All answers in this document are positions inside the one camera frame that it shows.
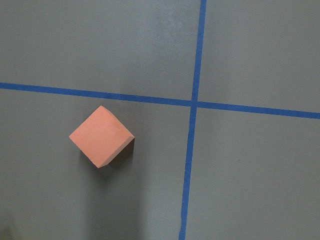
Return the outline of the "orange foam block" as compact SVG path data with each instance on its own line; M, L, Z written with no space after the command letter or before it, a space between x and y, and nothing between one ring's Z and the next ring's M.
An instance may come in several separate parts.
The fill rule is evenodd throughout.
M69 138L97 168L108 165L135 139L117 117L102 105Z

